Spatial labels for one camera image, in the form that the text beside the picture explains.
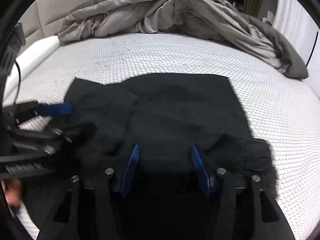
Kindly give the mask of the person's left hand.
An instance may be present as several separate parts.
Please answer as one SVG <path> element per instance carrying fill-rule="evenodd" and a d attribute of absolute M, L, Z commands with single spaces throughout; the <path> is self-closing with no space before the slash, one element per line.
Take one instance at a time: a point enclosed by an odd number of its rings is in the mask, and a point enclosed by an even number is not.
<path fill-rule="evenodd" d="M 22 204 L 21 181 L 19 179 L 1 180 L 5 198 L 9 206 L 19 207 Z"/>

